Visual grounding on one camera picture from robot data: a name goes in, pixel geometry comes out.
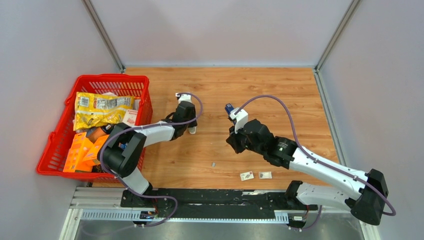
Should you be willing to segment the grey white stapler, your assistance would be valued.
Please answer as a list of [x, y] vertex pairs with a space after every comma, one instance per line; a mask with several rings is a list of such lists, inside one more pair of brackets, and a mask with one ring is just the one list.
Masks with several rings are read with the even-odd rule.
[[197, 127], [196, 126], [188, 127], [187, 130], [191, 135], [194, 135], [197, 131]]

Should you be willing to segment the blue black stapler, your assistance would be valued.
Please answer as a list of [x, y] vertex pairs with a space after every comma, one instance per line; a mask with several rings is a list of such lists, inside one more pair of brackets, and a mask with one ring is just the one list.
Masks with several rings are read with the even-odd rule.
[[233, 105], [231, 104], [231, 103], [227, 103], [226, 105], [225, 105], [225, 111], [226, 111], [226, 113], [228, 114], [228, 119], [233, 123], [233, 124], [235, 124], [236, 123], [236, 121], [233, 119], [233, 117], [231, 117], [231, 113], [232, 113], [232, 111], [235, 109], [234, 107], [233, 107]]

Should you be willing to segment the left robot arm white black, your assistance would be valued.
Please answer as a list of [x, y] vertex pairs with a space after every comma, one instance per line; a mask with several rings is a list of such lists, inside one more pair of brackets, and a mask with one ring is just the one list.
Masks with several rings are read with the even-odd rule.
[[133, 200], [140, 207], [148, 207], [153, 194], [150, 182], [138, 167], [145, 147], [181, 137], [186, 130], [196, 132], [196, 107], [191, 100], [179, 100], [174, 112], [163, 120], [149, 125], [130, 127], [119, 123], [114, 127], [97, 154], [104, 171], [117, 177], [133, 191]]

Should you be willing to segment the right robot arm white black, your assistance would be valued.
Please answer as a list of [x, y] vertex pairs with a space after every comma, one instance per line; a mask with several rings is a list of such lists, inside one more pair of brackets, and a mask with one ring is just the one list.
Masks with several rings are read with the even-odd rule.
[[384, 174], [372, 168], [365, 172], [349, 168], [300, 146], [294, 140], [273, 135], [257, 119], [242, 128], [229, 128], [226, 142], [235, 153], [251, 151], [275, 167], [301, 172], [327, 184], [315, 186], [293, 180], [285, 195], [286, 205], [299, 209], [302, 205], [325, 205], [350, 213], [358, 220], [378, 226], [389, 195]]

